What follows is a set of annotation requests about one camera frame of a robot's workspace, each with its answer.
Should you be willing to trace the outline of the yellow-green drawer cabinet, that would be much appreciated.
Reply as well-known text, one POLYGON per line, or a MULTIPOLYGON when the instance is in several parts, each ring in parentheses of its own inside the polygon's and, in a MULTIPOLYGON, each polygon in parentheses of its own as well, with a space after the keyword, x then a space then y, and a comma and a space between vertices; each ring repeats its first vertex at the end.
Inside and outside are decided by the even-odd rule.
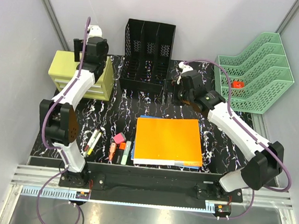
MULTIPOLYGON (((107 56, 106 67, 98 81, 84 94, 84 98, 109 101, 114 87, 114 72, 110 56, 107 56)), ((79 63, 74 61, 74 53, 68 51, 56 51, 48 74, 54 81, 58 91, 62 91, 75 76, 79 63)))

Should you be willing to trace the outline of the black magazine file holder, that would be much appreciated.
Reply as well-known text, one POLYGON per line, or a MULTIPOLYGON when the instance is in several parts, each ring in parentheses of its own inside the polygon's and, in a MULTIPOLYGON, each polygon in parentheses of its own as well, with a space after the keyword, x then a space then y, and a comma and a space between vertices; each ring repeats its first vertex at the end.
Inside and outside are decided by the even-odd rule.
POLYGON ((129 19, 125 28, 125 55, 119 83, 122 89, 160 93, 167 78, 176 26, 129 19))

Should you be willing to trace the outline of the pink eraser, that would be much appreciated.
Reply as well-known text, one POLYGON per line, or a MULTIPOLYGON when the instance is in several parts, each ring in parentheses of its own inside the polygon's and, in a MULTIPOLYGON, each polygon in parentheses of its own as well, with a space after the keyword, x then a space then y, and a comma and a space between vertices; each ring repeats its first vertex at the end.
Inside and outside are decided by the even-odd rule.
POLYGON ((126 137, 123 133, 118 133, 117 135, 114 136, 114 142, 118 145, 125 141, 126 141, 126 137))

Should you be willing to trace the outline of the red-capped white marker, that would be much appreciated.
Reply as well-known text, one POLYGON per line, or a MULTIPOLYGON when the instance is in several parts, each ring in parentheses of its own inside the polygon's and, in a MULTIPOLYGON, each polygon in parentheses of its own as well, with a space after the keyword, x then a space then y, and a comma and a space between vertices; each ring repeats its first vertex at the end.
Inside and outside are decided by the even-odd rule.
POLYGON ((87 151, 89 149, 89 147, 92 145, 94 139, 96 138, 97 134, 99 133, 98 129, 95 129, 91 135, 91 138, 89 139, 89 141, 87 142, 87 145, 85 147, 85 151, 87 151))

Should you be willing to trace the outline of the yellow-capped white marker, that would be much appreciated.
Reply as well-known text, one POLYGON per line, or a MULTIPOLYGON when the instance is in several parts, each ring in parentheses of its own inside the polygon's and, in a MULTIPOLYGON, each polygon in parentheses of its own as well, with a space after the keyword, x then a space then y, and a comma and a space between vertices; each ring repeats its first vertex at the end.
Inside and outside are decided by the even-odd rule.
POLYGON ((92 145, 89 147, 88 151, 87 151, 87 156, 89 156, 91 154, 91 152, 93 151, 93 149, 95 148, 95 146, 97 145, 98 140, 100 139, 102 135, 102 132, 99 132, 96 136, 96 138, 94 139, 92 145))

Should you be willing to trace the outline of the green clear highlighter pen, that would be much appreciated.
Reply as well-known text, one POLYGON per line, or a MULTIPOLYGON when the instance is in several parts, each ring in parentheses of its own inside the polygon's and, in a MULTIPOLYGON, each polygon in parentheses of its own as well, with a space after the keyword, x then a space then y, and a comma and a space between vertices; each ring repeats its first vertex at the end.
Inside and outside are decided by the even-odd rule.
POLYGON ((96 129, 95 131, 93 131, 92 135, 91 135, 91 138, 89 139, 89 141, 87 142, 87 145, 85 146, 84 148, 84 157, 87 156, 87 153, 90 149, 90 147, 92 146, 92 144, 94 143, 97 135, 100 133, 100 130, 99 129, 96 129))

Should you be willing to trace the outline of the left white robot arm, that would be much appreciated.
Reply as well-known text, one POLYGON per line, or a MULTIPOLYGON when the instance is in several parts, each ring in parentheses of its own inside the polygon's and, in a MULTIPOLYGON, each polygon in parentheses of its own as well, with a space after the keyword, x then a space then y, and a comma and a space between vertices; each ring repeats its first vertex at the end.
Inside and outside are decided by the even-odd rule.
POLYGON ((74 59, 79 62, 73 78, 51 100, 40 102, 40 131, 43 145, 57 149, 65 165, 72 173, 71 181, 77 187, 85 187, 89 174, 84 172, 85 159, 77 144, 78 123, 75 109, 85 93, 101 77, 106 67, 109 45, 106 39, 95 36, 76 39, 74 59))

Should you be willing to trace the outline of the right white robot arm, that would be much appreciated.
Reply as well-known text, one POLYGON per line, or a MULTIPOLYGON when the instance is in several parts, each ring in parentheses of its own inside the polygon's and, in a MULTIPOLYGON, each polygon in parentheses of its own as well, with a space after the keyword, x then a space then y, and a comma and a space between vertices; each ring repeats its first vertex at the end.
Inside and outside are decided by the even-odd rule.
POLYGON ((213 195, 225 200, 239 188, 261 189, 282 172, 284 149, 279 142, 271 143, 241 121, 226 100, 215 90, 208 90, 201 75, 190 70, 180 78, 166 79, 163 96, 172 94, 174 105, 189 105, 197 113, 215 124, 241 150, 247 165, 220 177, 213 186, 213 195))

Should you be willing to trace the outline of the black marble desk mat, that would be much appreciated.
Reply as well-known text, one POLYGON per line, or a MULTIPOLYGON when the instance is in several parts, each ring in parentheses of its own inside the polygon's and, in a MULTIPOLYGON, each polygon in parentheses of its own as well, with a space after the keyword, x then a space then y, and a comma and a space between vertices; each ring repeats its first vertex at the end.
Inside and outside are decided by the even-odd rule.
POLYGON ((113 137, 123 133, 134 142, 137 119, 141 115, 167 119, 197 119, 201 135, 202 167, 200 172, 223 174, 245 165, 247 160, 226 133, 194 112, 190 107, 161 104, 161 97, 154 93, 132 92, 121 89, 119 77, 124 58, 111 56, 114 71, 114 86, 109 101, 82 99, 76 109, 79 132, 77 143, 83 151, 96 128, 103 128, 93 152, 87 161, 107 163, 113 137))

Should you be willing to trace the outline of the small red object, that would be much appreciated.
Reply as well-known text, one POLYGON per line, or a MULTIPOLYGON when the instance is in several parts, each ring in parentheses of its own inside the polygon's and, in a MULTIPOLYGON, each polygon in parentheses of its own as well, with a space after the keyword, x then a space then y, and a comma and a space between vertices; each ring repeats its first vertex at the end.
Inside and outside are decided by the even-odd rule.
POLYGON ((233 81, 231 87, 234 89, 242 89, 245 84, 241 81, 233 81))

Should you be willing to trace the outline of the orange black highlighter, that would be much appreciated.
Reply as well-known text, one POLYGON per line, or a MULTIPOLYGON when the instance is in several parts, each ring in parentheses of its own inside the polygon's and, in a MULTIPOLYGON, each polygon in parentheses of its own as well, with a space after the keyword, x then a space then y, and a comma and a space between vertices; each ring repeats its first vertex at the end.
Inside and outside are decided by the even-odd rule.
POLYGON ((121 164, 121 159, 124 154, 125 147, 126 147, 125 142, 122 142, 119 144, 119 146, 115 152, 114 158, 113 158, 115 164, 121 164))

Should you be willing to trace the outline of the orange correction tape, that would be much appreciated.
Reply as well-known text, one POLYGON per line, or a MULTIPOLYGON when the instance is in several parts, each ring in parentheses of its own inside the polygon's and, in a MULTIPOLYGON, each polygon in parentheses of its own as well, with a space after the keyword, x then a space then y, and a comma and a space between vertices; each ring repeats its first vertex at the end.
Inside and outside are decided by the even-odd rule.
POLYGON ((116 147, 117 147, 116 143, 111 143, 110 151, 109 151, 109 161, 112 161, 112 159, 114 157, 114 153, 116 151, 116 147))

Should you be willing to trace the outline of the green mesh file organizer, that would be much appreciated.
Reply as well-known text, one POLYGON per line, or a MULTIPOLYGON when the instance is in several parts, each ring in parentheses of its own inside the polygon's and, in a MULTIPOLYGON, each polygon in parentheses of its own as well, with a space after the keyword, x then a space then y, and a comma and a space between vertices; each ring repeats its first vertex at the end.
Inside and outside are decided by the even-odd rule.
POLYGON ((216 91, 234 111, 264 114, 295 82, 278 33, 264 32, 239 55, 219 55, 216 63, 216 91), (234 89, 233 81, 245 86, 234 89))

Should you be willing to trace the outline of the pale green highlighter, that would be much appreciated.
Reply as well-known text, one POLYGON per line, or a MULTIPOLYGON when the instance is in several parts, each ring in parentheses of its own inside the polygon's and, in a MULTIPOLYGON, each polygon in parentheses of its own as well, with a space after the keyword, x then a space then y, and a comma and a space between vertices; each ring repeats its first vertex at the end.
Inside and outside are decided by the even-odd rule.
POLYGON ((121 165, 126 165, 128 155, 129 155, 129 152, 130 152, 130 148, 131 148, 131 141, 127 141, 124 152, 123 152, 123 155, 122 155, 122 158, 121 158, 121 165))

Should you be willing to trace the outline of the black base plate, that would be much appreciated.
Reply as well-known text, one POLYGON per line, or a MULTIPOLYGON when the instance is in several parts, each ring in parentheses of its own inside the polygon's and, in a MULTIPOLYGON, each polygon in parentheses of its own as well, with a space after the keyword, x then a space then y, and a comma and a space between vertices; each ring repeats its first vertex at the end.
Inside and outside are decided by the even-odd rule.
POLYGON ((91 175, 102 175, 104 186, 128 186, 132 188, 156 190, 159 192, 188 192, 199 199, 243 201, 240 189, 228 193, 218 193, 214 181, 220 176, 213 173, 154 169, 117 164, 88 162, 91 175))

